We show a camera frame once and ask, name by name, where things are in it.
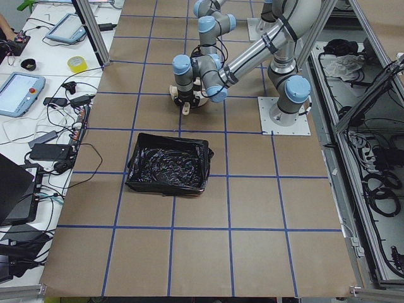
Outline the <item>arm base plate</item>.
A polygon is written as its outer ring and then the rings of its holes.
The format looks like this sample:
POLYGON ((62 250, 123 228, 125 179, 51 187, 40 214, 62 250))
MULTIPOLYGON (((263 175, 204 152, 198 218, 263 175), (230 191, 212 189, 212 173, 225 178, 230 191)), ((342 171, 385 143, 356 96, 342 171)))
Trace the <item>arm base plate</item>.
POLYGON ((248 18, 247 29, 249 34, 249 41, 253 42, 262 36, 262 34, 268 29, 269 23, 261 18, 248 18))
POLYGON ((300 107, 299 113, 286 114, 278 108, 277 103, 278 97, 258 97, 261 133, 263 135, 311 135, 304 106, 300 107))

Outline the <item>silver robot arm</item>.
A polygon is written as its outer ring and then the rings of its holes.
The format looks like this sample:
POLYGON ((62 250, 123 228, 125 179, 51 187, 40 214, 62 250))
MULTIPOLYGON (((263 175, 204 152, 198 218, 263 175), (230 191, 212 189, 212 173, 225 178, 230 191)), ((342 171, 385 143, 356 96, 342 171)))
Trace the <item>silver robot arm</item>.
POLYGON ((230 33, 237 26, 235 16, 223 14, 222 4, 225 1, 196 1, 193 8, 198 18, 199 45, 192 51, 191 57, 218 54, 217 38, 230 33))
POLYGON ((172 69, 175 86, 170 87, 174 103, 184 115, 206 100, 222 102, 228 89, 255 67, 271 59, 268 76, 279 98, 270 109, 270 119, 280 126, 293 125, 302 105, 308 100, 311 86, 296 72, 295 45, 320 15, 320 1, 265 1, 263 18, 270 24, 257 41, 234 60, 221 62, 216 41, 236 28, 232 14, 223 14, 223 1, 197 1, 198 56, 177 55, 172 69))

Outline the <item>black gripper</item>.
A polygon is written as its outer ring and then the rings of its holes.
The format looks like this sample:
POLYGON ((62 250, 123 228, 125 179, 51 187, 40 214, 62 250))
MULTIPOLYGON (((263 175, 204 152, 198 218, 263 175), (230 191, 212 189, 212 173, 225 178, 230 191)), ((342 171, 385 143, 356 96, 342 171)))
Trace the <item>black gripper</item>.
POLYGON ((201 57, 202 55, 200 47, 195 47, 191 52, 191 58, 201 57))
POLYGON ((193 91, 182 92, 178 91, 177 96, 175 97, 175 104, 178 106, 183 106, 188 102, 190 106, 198 106, 199 105, 199 97, 196 96, 193 91))

